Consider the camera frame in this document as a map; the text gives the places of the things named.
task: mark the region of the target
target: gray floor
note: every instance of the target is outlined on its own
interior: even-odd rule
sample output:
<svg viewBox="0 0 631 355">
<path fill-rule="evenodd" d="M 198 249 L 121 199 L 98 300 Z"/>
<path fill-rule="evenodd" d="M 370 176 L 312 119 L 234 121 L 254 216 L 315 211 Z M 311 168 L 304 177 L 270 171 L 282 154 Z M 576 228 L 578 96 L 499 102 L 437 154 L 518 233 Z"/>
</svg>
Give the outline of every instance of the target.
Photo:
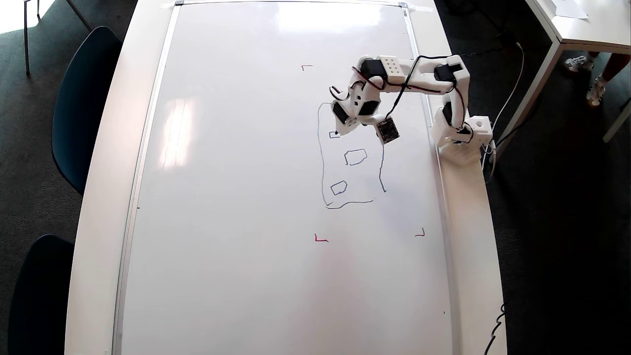
<svg viewBox="0 0 631 355">
<path fill-rule="evenodd" d="M 496 29 L 479 12 L 456 16 L 444 0 L 436 2 L 454 53 L 497 45 Z M 92 24 L 124 38 L 135 1 L 75 3 Z M 549 41 L 523 0 L 478 3 L 494 21 L 506 18 L 526 48 L 521 97 Z M 0 33 L 0 354 L 6 354 L 11 295 L 28 247 L 46 233 L 74 240 L 81 206 L 52 161 L 50 127 L 62 76 L 87 31 L 57 0 L 29 34 L 27 78 L 22 31 Z M 498 113 L 520 58 L 505 49 L 466 60 L 472 114 Z M 598 59 L 592 77 L 606 59 Z M 601 141 L 629 98 L 629 67 L 595 111 L 584 103 L 590 79 L 552 73 L 532 120 L 516 133 L 488 185 L 509 354 L 604 354 L 629 346 L 629 123 L 609 144 Z M 509 104 L 498 132 L 517 104 Z"/>
</svg>

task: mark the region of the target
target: desk leg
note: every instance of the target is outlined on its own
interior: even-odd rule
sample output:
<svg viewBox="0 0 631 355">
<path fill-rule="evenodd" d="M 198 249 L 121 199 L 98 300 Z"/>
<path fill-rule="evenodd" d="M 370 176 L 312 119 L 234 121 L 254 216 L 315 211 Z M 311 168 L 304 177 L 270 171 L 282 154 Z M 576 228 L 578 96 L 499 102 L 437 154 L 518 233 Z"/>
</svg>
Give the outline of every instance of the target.
<svg viewBox="0 0 631 355">
<path fill-rule="evenodd" d="M 609 129 L 607 130 L 607 133 L 604 134 L 603 142 L 608 143 L 611 137 L 613 137 L 613 135 L 616 134 L 616 132 L 618 131 L 618 128 L 622 126 L 622 123 L 624 123 L 624 121 L 627 120 L 627 118 L 629 117 L 629 114 L 631 113 L 631 107 L 629 106 L 630 104 L 631 104 L 630 101 L 627 100 L 627 105 L 622 110 L 622 113 L 620 114 L 620 116 L 616 118 L 616 121 L 611 125 L 611 127 L 609 127 Z"/>
<path fill-rule="evenodd" d="M 561 43 L 556 39 L 553 39 L 552 45 L 548 50 L 548 54 L 543 60 L 543 63 L 541 63 L 541 67 L 539 68 L 537 75 L 534 77 L 533 83 L 530 84 L 526 95 L 521 100 L 521 104 L 519 104 L 517 111 L 513 115 L 512 119 L 510 119 L 508 126 L 504 128 L 504 132 L 502 132 L 502 136 L 500 137 L 500 139 L 503 139 L 506 135 L 508 135 L 508 133 L 510 133 L 510 131 L 513 130 L 513 128 L 524 121 L 524 118 L 526 118 L 526 115 L 528 115 L 528 112 L 533 106 L 534 101 L 537 99 L 537 96 L 539 96 L 543 85 L 545 85 L 546 81 L 548 81 L 548 77 L 550 76 L 552 69 L 556 65 L 562 51 L 563 45 L 561 45 Z M 514 135 L 515 134 L 506 138 L 506 140 L 504 140 L 502 144 L 497 147 L 497 156 L 495 157 L 496 162 L 497 160 L 499 160 L 502 152 L 506 149 L 506 146 L 510 143 L 510 140 Z"/>
</svg>

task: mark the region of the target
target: chair backrest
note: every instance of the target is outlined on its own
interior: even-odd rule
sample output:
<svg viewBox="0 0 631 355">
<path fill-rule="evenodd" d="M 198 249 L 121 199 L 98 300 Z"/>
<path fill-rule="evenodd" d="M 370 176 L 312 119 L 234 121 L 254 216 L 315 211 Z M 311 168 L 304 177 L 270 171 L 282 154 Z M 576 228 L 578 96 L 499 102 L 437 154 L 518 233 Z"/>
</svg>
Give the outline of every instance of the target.
<svg viewBox="0 0 631 355">
<path fill-rule="evenodd" d="M 57 94 L 52 156 L 59 172 L 82 195 L 121 47 L 112 30 L 95 28 L 74 54 Z"/>
<path fill-rule="evenodd" d="M 13 291 L 9 355 L 64 354 L 74 245 L 47 234 L 28 251 Z"/>
</svg>

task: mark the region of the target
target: sneaker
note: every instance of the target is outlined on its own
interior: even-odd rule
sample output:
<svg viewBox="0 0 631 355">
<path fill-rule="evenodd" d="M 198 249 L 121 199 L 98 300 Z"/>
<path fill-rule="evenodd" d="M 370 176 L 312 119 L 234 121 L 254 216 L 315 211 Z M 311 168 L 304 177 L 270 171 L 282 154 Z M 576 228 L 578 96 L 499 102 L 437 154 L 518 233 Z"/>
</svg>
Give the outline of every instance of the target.
<svg viewBox="0 0 631 355">
<path fill-rule="evenodd" d="M 594 61 L 586 56 L 568 58 L 568 60 L 563 62 L 563 67 L 570 73 L 578 73 L 580 70 L 592 71 L 594 69 Z"/>
<path fill-rule="evenodd" d="M 593 109 L 600 106 L 600 100 L 603 98 L 603 95 L 604 95 L 604 82 L 600 80 L 600 76 L 599 76 L 596 79 L 594 79 L 594 83 L 592 84 L 591 88 L 587 92 L 587 96 L 586 96 L 587 104 Z"/>
</svg>

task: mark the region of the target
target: person's leg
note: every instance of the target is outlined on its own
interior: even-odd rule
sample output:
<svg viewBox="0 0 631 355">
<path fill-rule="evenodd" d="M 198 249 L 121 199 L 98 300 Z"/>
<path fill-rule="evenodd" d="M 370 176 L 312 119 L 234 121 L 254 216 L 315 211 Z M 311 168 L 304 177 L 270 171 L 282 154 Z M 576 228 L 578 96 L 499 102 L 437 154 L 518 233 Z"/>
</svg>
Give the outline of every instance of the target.
<svg viewBox="0 0 631 355">
<path fill-rule="evenodd" d="M 600 100 L 604 95 L 604 87 L 607 83 L 613 79 L 624 67 L 629 63 L 631 56 L 628 54 L 613 53 L 604 67 L 603 73 L 600 74 L 595 80 L 587 92 L 587 104 L 591 107 L 597 107 L 600 105 Z"/>
<path fill-rule="evenodd" d="M 607 62 L 607 65 L 604 67 L 603 74 L 601 77 L 605 81 L 610 81 L 616 76 L 624 67 L 629 63 L 629 59 L 631 56 L 628 54 L 618 54 L 613 53 Z"/>
<path fill-rule="evenodd" d="M 563 68 L 568 73 L 578 73 L 579 71 L 592 71 L 594 69 L 594 61 L 598 57 L 599 52 L 587 52 L 587 56 L 578 56 L 568 58 L 563 62 Z"/>
</svg>

